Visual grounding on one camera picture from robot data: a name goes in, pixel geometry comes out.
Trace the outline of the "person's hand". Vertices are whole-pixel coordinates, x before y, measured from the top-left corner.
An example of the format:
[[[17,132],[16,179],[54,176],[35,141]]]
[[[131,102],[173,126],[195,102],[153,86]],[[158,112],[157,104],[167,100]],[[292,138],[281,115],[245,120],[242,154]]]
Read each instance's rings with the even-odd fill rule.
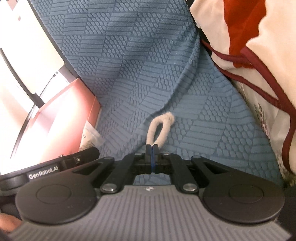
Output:
[[[0,229],[4,232],[11,233],[22,225],[22,221],[12,215],[0,213]]]

